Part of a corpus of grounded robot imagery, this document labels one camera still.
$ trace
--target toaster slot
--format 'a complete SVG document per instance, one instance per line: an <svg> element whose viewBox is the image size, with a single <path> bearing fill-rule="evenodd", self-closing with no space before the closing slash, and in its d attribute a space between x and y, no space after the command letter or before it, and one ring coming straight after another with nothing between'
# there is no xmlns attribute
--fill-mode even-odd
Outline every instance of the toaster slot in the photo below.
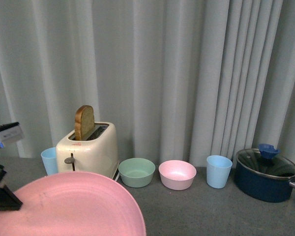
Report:
<svg viewBox="0 0 295 236"><path fill-rule="evenodd" d="M101 136L102 133L105 132L109 124L95 124L94 128L90 130L82 139L82 141L91 141L94 139L97 139L99 136ZM75 134L71 135L69 137L69 140L75 141Z"/></svg>

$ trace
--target toaster lever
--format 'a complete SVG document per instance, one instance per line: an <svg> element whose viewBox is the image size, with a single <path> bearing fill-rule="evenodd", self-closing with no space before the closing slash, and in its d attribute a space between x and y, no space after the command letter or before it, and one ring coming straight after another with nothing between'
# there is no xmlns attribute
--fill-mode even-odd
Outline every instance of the toaster lever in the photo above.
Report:
<svg viewBox="0 0 295 236"><path fill-rule="evenodd" d="M65 164L72 164L72 169L73 169L73 171L75 171L75 166L74 166L75 159L73 157L73 153L71 153L71 156L66 158L64 160L64 162L65 162Z"/></svg>

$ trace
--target metal rim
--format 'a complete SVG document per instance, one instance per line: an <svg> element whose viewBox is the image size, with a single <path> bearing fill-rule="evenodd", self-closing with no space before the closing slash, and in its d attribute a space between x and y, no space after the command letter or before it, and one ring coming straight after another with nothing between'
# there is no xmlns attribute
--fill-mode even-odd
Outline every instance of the metal rim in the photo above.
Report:
<svg viewBox="0 0 295 236"><path fill-rule="evenodd" d="M238 158L238 154L239 154L239 152L241 152L241 151L247 151L247 150L252 150L254 153L260 153L260 151L259 151L259 149L257 149L257 148L246 148L246 149L242 149L242 150L240 150L240 151L238 151L238 152L236 153L236 161L237 161L239 164L241 164L242 167L246 168L246 169L249 170L250 172L253 172L253 173L255 173L255 174L259 175L259 176L262 176L262 177L271 178L271 179L276 179L276 180L281 180L281 181L283 181L283 180L291 180L291 179L295 179L295 175L293 175L293 176L289 176L289 177L271 176L271 175L267 175L267 174L261 173L261 172L259 172L259 171L255 171L255 170L253 170L253 169L250 169L249 167L247 167L246 165L244 165L244 164L239 160L239 158ZM291 164L291 165L293 165L293 166L295 167L295 164L294 164L292 161L290 161L289 159L286 159L285 157L282 157L282 158L284 158L289 164Z"/></svg>

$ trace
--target cup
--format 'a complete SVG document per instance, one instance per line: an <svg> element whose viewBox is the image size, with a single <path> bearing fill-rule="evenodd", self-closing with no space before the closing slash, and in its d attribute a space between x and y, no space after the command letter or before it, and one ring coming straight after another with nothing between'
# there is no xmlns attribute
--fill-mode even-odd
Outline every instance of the cup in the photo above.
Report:
<svg viewBox="0 0 295 236"><path fill-rule="evenodd" d="M41 153L41 158L43 159L47 175L53 175L58 173L55 147L51 147L49 149L44 150Z"/></svg>
<svg viewBox="0 0 295 236"><path fill-rule="evenodd" d="M232 168L232 161L224 156L213 155L206 159L206 182L213 188L224 188Z"/></svg>

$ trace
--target blue lid knob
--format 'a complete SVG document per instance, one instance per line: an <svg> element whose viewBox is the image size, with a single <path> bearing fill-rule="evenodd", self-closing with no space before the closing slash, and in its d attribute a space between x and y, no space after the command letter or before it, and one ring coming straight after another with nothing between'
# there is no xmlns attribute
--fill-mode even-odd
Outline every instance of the blue lid knob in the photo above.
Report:
<svg viewBox="0 0 295 236"><path fill-rule="evenodd" d="M281 152L281 150L276 150L274 146L270 144L259 144L258 148L261 156L265 159L272 159L276 154Z"/></svg>

